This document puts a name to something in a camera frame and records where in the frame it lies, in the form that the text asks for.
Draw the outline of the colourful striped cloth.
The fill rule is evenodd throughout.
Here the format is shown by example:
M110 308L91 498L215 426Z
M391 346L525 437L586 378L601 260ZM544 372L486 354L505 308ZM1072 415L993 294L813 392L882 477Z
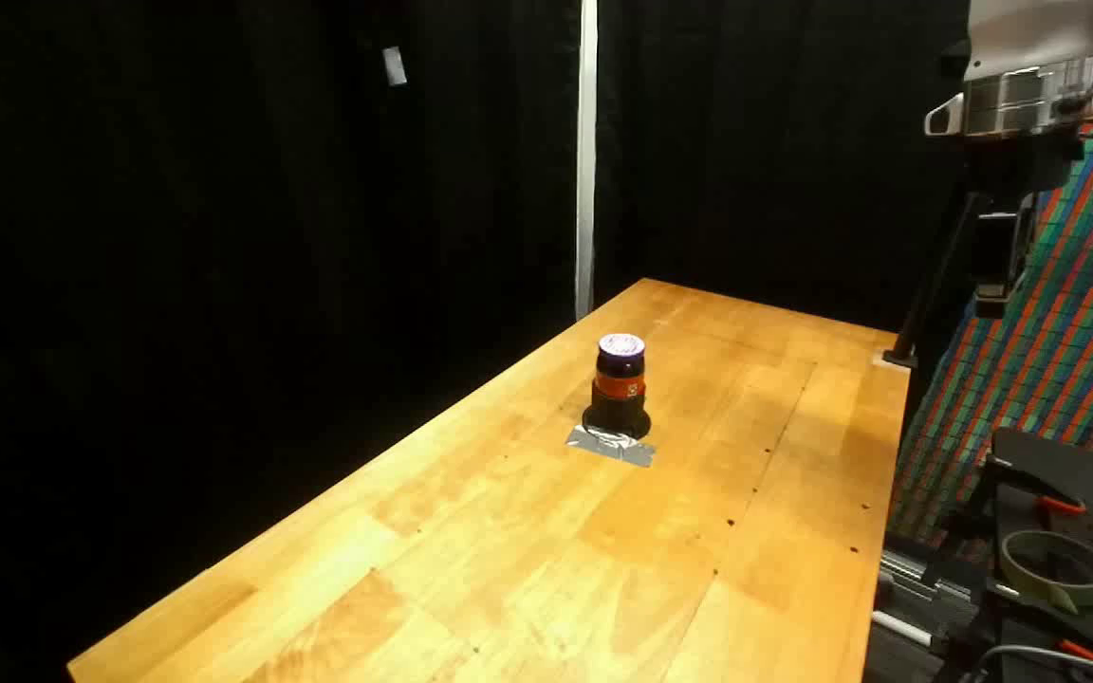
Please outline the colourful striped cloth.
M1007 312L980 319L960 308L902 429L889 531L934 537L993 429L1093 453L1093 140L1066 184L1041 202Z

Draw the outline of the small white tag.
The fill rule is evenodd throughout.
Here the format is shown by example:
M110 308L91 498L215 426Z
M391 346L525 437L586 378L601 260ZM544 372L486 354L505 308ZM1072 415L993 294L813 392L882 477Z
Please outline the small white tag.
M391 85L391 88L406 88L406 85L409 85L406 62L404 62L404 49L397 49L397 45L382 45L382 72L388 72L388 85Z

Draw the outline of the grey duct tape patch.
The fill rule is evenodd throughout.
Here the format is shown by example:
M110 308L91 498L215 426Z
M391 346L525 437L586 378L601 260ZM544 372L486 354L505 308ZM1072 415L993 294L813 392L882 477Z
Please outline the grey duct tape patch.
M571 444L591 454L633 463L633 465L648 465L657 454L657 448L645 439L633 439L626 431L590 429L590 426L574 426Z

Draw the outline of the masking tape roll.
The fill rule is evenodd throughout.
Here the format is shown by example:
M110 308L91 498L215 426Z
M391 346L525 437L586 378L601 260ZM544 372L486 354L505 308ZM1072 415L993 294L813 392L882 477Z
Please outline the masking tape roll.
M1093 608L1093 545L1042 526L1008 531L997 544L1002 578L1066 613Z

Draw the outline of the dark upside-down cup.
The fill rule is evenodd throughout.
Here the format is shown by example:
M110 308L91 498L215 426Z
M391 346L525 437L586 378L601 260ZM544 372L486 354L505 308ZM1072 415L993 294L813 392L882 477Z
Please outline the dark upside-down cup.
M602 431L645 437L645 340L636 334L602 334L597 346L590 426Z

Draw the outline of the white vertical pole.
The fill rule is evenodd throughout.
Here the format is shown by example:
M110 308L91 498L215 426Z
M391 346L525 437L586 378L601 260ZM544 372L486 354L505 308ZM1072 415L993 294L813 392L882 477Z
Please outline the white vertical pole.
M574 313L597 301L601 0L578 0Z

